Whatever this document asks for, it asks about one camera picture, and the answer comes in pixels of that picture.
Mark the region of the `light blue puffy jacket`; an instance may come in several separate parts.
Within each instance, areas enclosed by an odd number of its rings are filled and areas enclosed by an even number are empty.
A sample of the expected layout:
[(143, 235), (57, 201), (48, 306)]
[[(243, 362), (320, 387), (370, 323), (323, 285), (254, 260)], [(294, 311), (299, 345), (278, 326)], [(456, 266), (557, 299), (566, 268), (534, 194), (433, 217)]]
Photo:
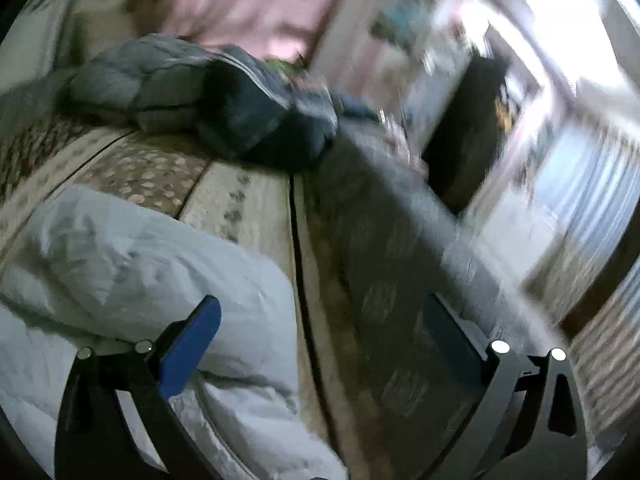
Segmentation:
[(344, 479), (300, 414), (295, 300), (270, 259), (73, 185), (41, 204), (1, 265), (1, 405), (53, 467), (58, 411), (79, 349), (153, 340), (206, 296), (221, 326), (170, 404), (228, 479)]

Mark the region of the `white low cabinet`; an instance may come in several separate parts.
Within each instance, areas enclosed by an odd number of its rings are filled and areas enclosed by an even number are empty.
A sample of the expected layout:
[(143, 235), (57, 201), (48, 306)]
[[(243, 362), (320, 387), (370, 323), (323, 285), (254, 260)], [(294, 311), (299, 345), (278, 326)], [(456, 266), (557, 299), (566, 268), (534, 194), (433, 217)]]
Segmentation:
[(516, 286), (533, 276), (557, 239), (554, 214), (513, 184), (480, 230), (480, 242)]

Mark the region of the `blue striped curtain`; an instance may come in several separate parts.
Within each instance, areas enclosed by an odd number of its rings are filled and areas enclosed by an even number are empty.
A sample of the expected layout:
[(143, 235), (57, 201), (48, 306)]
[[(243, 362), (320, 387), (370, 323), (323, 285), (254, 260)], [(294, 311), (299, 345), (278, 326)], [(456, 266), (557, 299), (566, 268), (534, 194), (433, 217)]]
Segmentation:
[(616, 244), (638, 200), (639, 142), (578, 122), (563, 129), (534, 184), (534, 202), (586, 245)]

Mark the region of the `black entry door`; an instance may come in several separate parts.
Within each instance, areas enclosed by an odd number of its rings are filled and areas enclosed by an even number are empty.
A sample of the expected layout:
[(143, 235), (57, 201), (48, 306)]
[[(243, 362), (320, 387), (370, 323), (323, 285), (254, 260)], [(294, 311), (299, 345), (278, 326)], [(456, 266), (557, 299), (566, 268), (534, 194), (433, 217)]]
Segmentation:
[(500, 148), (495, 100), (509, 66), (502, 56), (473, 55), (422, 153), (427, 185), (455, 216), (471, 203)]

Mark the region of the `beige floral patterned blanket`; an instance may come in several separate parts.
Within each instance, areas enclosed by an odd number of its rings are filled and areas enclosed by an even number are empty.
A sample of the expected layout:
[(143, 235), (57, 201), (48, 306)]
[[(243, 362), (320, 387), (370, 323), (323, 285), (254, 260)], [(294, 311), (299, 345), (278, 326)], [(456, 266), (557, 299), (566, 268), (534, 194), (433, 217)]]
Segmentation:
[(339, 382), (320, 411), (321, 392), (311, 376), (310, 333), (302, 300), (318, 304), (314, 255), (295, 265), (293, 244), (306, 240), (292, 225), (302, 199), (298, 182), (282, 174), (214, 162), (180, 136), (148, 136), (90, 128), (53, 118), (27, 128), (1, 150), (1, 264), (34, 211), (73, 185), (151, 209), (273, 261), (288, 277), (295, 300), (300, 414), (346, 467), (344, 479), (369, 479), (373, 467), (357, 434), (354, 411)]

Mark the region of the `dark navy striped quilt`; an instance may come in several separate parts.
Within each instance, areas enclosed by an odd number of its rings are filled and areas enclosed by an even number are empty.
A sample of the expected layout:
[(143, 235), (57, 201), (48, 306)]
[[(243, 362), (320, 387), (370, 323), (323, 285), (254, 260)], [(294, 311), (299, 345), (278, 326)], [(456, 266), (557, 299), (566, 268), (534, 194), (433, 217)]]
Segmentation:
[(206, 65), (195, 127), (220, 158), (297, 172), (331, 146), (343, 119), (381, 122), (370, 105), (323, 80), (226, 44)]

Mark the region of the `grey blue folded quilt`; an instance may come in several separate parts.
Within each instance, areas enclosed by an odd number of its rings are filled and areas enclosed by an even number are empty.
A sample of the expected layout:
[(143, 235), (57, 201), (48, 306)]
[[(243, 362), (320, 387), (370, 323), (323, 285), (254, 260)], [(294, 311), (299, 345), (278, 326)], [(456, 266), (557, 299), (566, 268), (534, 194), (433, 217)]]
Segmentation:
[(98, 54), (70, 83), (70, 104), (82, 112), (145, 132), (183, 131), (195, 124), (214, 55), (160, 34), (131, 39)]

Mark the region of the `cream stacked bedding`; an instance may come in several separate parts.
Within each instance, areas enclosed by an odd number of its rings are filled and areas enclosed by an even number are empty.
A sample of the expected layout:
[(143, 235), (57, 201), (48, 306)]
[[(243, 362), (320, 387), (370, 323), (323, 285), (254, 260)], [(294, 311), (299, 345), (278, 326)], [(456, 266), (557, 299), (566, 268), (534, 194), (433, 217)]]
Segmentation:
[(137, 37), (128, 3), (129, 0), (70, 0), (53, 67), (81, 65), (114, 44)]

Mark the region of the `framed portrait picture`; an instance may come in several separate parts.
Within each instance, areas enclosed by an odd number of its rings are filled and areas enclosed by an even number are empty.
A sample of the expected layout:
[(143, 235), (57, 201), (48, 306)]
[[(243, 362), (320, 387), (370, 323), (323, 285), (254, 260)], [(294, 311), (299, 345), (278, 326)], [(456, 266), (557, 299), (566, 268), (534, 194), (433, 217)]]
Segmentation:
[(370, 35), (413, 54), (431, 27), (435, 0), (382, 0), (371, 22)]

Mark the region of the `pink window curtain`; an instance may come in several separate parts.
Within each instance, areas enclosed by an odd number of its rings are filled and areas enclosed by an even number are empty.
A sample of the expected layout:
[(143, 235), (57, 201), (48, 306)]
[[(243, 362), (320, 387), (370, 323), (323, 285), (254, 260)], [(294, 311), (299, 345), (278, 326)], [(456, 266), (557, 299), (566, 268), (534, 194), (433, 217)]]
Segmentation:
[(338, 0), (128, 0), (141, 35), (159, 32), (212, 50), (237, 44), (256, 58), (308, 61)]

